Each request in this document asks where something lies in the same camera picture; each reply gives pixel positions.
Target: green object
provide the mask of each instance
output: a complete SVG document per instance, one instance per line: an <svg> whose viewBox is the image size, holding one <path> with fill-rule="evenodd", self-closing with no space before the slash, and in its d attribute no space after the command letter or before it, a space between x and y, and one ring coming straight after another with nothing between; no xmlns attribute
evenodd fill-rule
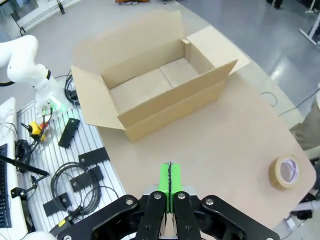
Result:
<svg viewBox="0 0 320 240"><path fill-rule="evenodd" d="M172 196L182 191L180 164L171 162L161 164L158 191L166 195L166 212L172 213Z"/></svg>

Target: keyboard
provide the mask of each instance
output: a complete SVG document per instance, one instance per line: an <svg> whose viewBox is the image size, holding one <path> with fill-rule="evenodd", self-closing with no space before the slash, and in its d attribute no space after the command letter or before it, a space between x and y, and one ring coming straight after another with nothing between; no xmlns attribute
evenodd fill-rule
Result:
<svg viewBox="0 0 320 240"><path fill-rule="evenodd" d="M0 146L0 155L7 157L8 145ZM7 192L7 163L0 161L0 228L11 228L10 196Z"/></svg>

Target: beige tabletop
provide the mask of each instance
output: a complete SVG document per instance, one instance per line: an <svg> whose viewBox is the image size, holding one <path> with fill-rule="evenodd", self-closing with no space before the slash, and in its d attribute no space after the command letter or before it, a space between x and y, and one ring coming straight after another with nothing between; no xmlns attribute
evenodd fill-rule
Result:
<svg viewBox="0 0 320 240"><path fill-rule="evenodd" d="M159 183L161 163L181 164L182 184L199 198L217 195L273 228L313 186L307 156L258 92L236 72L218 101L132 143L120 130L99 128L112 165L128 194L139 198ZM280 191L269 182L271 162L285 154L300 161L300 181Z"/></svg>

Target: electrical wire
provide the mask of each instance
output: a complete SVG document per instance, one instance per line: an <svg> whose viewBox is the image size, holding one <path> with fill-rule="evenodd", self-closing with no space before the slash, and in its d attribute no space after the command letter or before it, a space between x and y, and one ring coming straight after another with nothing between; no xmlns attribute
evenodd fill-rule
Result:
<svg viewBox="0 0 320 240"><path fill-rule="evenodd" d="M50 107L50 117L49 117L49 119L48 119L47 122L46 122L46 119L45 119L45 118L46 118L46 115L45 115L45 114L42 115L42 117L43 117L42 130L41 130L40 134L36 137L36 139L33 141L33 143L31 143L31 145L30 145L30 153L31 153L31 154L36 150L37 146L38 146L39 143L41 142L41 138L42 138L42 136L44 135L46 125L50 122L50 120L51 120L51 118L52 118L53 111L54 111L53 107Z"/></svg>
<svg viewBox="0 0 320 240"><path fill-rule="evenodd" d="M270 94L270 95L272 95L273 97L274 97L274 104L271 104L270 106L271 107L275 107L275 106L277 106L277 104L278 104L278 98L276 97L276 95L274 95L272 92L270 92L270 91L264 91L264 92L262 92L260 95L264 95L264 94Z"/></svg>
<svg viewBox="0 0 320 240"><path fill-rule="evenodd" d="M0 87L7 87L7 86L10 86L10 85L13 85L13 84L15 84L14 81L8 81L8 82L5 82L5 83L0 82Z"/></svg>
<svg viewBox="0 0 320 240"><path fill-rule="evenodd" d="M38 188L36 188L36 189L34 190L34 192L31 194L31 196L26 200L26 202L29 202L29 200L32 198L32 196L35 195L37 189L38 189Z"/></svg>
<svg viewBox="0 0 320 240"><path fill-rule="evenodd" d="M80 205L77 207L76 210L68 210L64 207L63 203L57 198L59 196L58 194L58 182L60 179L60 176L65 173L65 171L70 169L82 169L85 173L88 173L89 179L92 183L92 197L89 201L89 203L85 206L85 201L81 200ZM69 215L75 214L75 211L80 209L79 215L84 216L92 213L99 205L100 199L101 199L101 188L99 185L99 181L97 180L96 176L89 171L89 168L87 168L85 165L79 163L79 162L67 162L63 165L61 165L58 170L55 172L54 176L52 177L51 183L50 183L50 189L53 199L56 199L54 201L55 205L64 212L68 212Z"/></svg>
<svg viewBox="0 0 320 240"><path fill-rule="evenodd" d="M13 125L14 126L14 129L15 131L12 129L12 127L8 127L7 125L5 124L10 124L10 125ZM17 141L18 140L18 132L17 132L17 128L14 124L12 124L11 122L5 122L5 120L3 118L0 119L0 136L1 138L6 138L9 134L10 131L8 131L6 134L3 134L2 133L2 128L6 128L6 129L9 129L11 132L13 132L13 135L14 135L14 139Z"/></svg>
<svg viewBox="0 0 320 240"><path fill-rule="evenodd" d="M58 78L66 77L66 76L68 76L68 75L54 76L53 78L54 78L54 79L58 79Z"/></svg>
<svg viewBox="0 0 320 240"><path fill-rule="evenodd" d="M319 92L320 91L320 88L318 88L315 92L313 92L310 96L308 96L307 98L305 98L302 102L300 102L297 106L295 106L295 107L293 107L293 108L291 108L291 109L289 109L289 110L287 110L287 111L284 111L283 113L281 113L281 114L279 114L278 116L280 117L280 116L282 116L283 114L286 114L286 113L288 113L288 112L290 112L290 111L292 111L292 110L295 110L295 109L297 109L297 108L299 108L303 103L305 103L308 99L310 99L313 95L315 95L317 92Z"/></svg>
<svg viewBox="0 0 320 240"><path fill-rule="evenodd" d="M116 198L117 198L117 199L119 198L118 193L117 193L116 190L114 190L112 187L109 187L109 186L99 186L99 188L110 189L110 190L112 190L112 191L115 193ZM85 195L84 200L83 200L84 203L86 202L87 197L89 196L89 194L90 194L93 190L94 190L94 189L91 189L91 190Z"/></svg>
<svg viewBox="0 0 320 240"><path fill-rule="evenodd" d="M68 72L68 74L66 75L65 78L65 85L64 85L64 95L66 97L66 99L74 106L79 106L79 100L77 99L72 99L71 97L71 92L72 90L70 90L70 86L72 84L72 82L74 81L74 77L72 76L71 70Z"/></svg>
<svg viewBox="0 0 320 240"><path fill-rule="evenodd" d="M6 122L6 124L10 124L14 127L15 133L18 134L18 130L16 128L16 125L14 125L12 122Z"/></svg>
<svg viewBox="0 0 320 240"><path fill-rule="evenodd" d="M19 139L15 144L15 158L17 161L22 163L29 164L31 153L30 146L27 140ZM20 173L25 173L26 171L20 168L17 168L17 171Z"/></svg>
<svg viewBox="0 0 320 240"><path fill-rule="evenodd" d="M307 221L308 219L304 220L303 222L301 222L296 228L299 228L300 226L302 226L304 224L305 221ZM287 236L285 236L284 238L282 238L281 240L285 240L287 239L294 231L291 231Z"/></svg>

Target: yellow component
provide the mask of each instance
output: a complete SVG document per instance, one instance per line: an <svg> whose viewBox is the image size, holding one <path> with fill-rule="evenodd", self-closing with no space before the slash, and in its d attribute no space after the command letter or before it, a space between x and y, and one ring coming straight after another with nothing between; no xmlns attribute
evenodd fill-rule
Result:
<svg viewBox="0 0 320 240"><path fill-rule="evenodd" d="M35 121L30 122L29 126L32 129L30 132L30 136L32 138L36 138L37 136L39 136L41 134L42 129ZM45 138L46 138L46 136L43 134L41 137L41 141L43 141Z"/></svg>
<svg viewBox="0 0 320 240"><path fill-rule="evenodd" d="M66 220L63 219L61 222L58 223L58 226L59 226L59 227L62 227L65 223L66 223Z"/></svg>

